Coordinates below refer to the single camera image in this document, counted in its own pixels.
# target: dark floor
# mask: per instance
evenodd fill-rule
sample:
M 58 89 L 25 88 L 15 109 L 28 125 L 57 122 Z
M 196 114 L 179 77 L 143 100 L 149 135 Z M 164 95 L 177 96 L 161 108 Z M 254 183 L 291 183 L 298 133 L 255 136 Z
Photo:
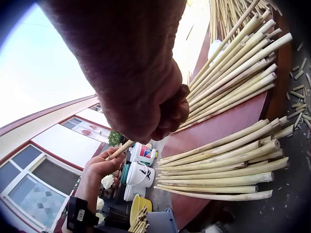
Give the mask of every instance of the dark floor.
M 310 75 L 310 46 L 304 45 L 298 52 L 300 43 L 299 37 L 293 35 L 292 67 L 301 66 L 306 57 L 304 72 Z M 288 76 L 288 92 L 303 84 L 308 90 L 307 104 L 310 105 L 311 91 L 305 73 L 298 80 Z M 292 95 L 290 98 L 285 115 L 295 111 L 291 105 L 298 101 L 298 98 Z M 296 119 L 297 117 L 292 118 L 290 123 L 293 124 Z M 298 128 L 292 137 L 280 139 L 281 148 L 290 158 L 289 168 L 275 171 L 273 182 L 259 184 L 260 191 L 273 189 L 272 197 L 258 201 L 228 202 L 228 209 L 235 215 L 234 221 L 226 225 L 230 233 L 297 232 L 298 228 L 304 229 L 301 232 L 310 232 L 310 164 L 306 158 L 310 155 L 307 154 L 307 151 L 310 152 L 310 139 L 306 138 L 307 125 L 300 123 L 300 126 L 302 130 Z

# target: skin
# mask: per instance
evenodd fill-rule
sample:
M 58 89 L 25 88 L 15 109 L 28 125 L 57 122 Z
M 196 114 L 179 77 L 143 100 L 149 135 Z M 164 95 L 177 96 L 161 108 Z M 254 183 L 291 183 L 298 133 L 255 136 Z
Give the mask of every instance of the skin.
M 186 0 L 41 1 L 77 58 L 113 130 L 148 143 L 174 132 L 189 114 L 173 59 Z
M 75 197 L 86 200 L 87 207 L 93 214 L 96 213 L 97 195 L 101 180 L 115 172 L 125 158 L 125 154 L 122 153 L 112 160 L 107 160 L 108 156 L 117 149 L 117 147 L 110 147 L 100 155 L 91 158 L 83 169 Z M 67 218 L 62 226 L 62 232 L 71 232 L 67 229 Z M 93 232 L 93 227 L 89 227 L 87 232 Z

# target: white hydrangea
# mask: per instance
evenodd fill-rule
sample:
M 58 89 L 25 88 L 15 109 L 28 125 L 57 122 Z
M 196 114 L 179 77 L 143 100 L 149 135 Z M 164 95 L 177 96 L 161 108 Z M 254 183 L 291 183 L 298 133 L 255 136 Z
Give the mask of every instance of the white hydrangea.
M 114 176 L 112 174 L 105 176 L 101 183 L 103 184 L 105 189 L 109 189 L 114 183 Z
M 105 219 L 105 217 L 101 213 L 96 213 L 96 217 L 99 218 L 98 224 L 101 224 L 103 220 Z
M 103 208 L 104 204 L 105 204 L 104 200 L 97 197 L 96 209 L 101 210 Z

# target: wristwatch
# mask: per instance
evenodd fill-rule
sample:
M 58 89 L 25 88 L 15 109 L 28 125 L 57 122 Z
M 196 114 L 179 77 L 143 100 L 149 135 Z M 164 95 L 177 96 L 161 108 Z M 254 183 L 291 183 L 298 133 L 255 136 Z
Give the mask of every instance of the wristwatch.
M 68 203 L 67 229 L 85 232 L 88 226 L 97 226 L 99 218 L 88 208 L 87 201 L 70 196 Z

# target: white bucket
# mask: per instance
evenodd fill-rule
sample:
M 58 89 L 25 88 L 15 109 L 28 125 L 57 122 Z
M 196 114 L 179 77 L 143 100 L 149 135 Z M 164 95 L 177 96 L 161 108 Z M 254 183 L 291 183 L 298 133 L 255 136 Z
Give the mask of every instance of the white bucket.
M 124 201 L 133 201 L 136 194 L 138 194 L 140 197 L 145 197 L 146 187 L 142 187 L 140 185 L 126 185 Z
M 144 163 L 132 162 L 126 178 L 128 185 L 138 185 L 149 188 L 155 178 L 155 170 Z
M 131 162 L 141 162 L 147 166 L 151 166 L 156 157 L 156 150 L 148 148 L 139 142 L 135 143 L 133 150 L 131 151 Z

